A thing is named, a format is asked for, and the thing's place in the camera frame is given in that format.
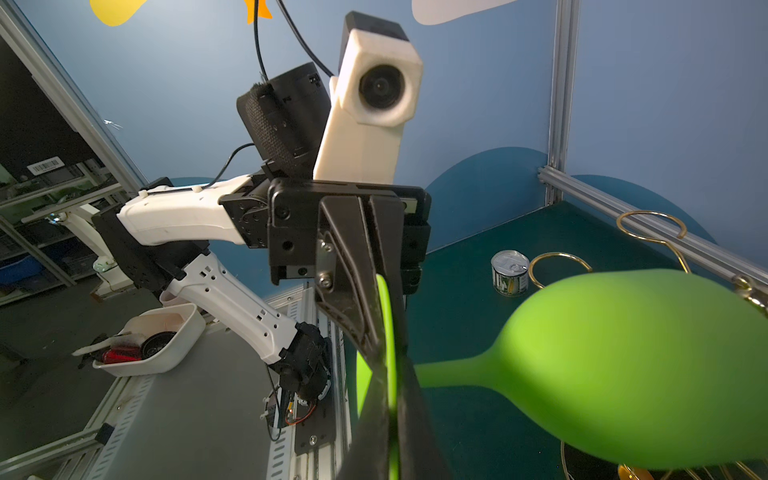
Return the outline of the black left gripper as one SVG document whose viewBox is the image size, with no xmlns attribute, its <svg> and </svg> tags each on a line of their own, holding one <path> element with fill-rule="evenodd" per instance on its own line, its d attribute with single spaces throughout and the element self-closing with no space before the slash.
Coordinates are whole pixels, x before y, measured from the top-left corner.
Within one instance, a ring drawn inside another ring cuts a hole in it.
<svg viewBox="0 0 768 480">
<path fill-rule="evenodd" d="M 250 176 L 219 203 L 252 249 L 268 252 L 273 284 L 316 278 L 321 308 L 369 366 L 384 362 L 376 275 L 392 304 L 396 351 L 408 350 L 405 294 L 417 291 L 431 232 L 420 187 Z"/>
</svg>

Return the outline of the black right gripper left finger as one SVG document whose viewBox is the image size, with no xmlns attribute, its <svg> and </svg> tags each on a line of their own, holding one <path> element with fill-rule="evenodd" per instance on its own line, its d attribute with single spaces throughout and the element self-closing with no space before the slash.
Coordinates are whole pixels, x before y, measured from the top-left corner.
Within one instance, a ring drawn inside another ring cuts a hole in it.
<svg viewBox="0 0 768 480">
<path fill-rule="evenodd" d="M 337 479 L 397 479 L 397 390 L 391 392 L 389 370 L 372 370 L 362 415 Z"/>
</svg>

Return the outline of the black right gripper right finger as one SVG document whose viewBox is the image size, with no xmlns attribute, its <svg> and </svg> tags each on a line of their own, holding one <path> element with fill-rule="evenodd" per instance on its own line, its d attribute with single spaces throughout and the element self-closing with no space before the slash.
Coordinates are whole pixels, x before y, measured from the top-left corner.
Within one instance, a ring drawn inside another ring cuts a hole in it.
<svg viewBox="0 0 768 480">
<path fill-rule="evenodd" d="M 397 358 L 397 427 L 401 479 L 452 479 L 407 356 Z"/>
</svg>

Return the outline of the green wine glass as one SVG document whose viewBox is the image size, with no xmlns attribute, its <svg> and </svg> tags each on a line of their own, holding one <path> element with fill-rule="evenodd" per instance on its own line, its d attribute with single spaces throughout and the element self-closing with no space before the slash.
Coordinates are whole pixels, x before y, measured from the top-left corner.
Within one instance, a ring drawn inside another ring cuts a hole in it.
<svg viewBox="0 0 768 480">
<path fill-rule="evenodd" d="M 495 391 L 558 439 L 649 470 L 767 455 L 767 316 L 680 270 L 588 273 L 525 300 L 495 342 L 418 387 Z"/>
</svg>

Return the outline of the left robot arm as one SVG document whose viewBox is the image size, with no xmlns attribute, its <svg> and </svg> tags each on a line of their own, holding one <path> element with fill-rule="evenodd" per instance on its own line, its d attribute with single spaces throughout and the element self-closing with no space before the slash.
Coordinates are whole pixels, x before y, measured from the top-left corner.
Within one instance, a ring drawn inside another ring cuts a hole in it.
<svg viewBox="0 0 768 480">
<path fill-rule="evenodd" d="M 313 278 L 320 308 L 385 383 L 388 409 L 420 387 L 407 356 L 404 297 L 417 290 L 431 199 L 379 172 L 395 162 L 415 113 L 423 67 L 392 59 L 346 63 L 328 92 L 307 63 L 255 84 L 237 101 L 268 168 L 189 187 L 161 179 L 94 220 L 138 287 L 166 291 L 211 313 L 243 338 L 305 401 L 329 380 L 323 339 L 278 315 L 233 279 L 211 252 L 224 241 L 269 252 L 274 282 Z"/>
</svg>

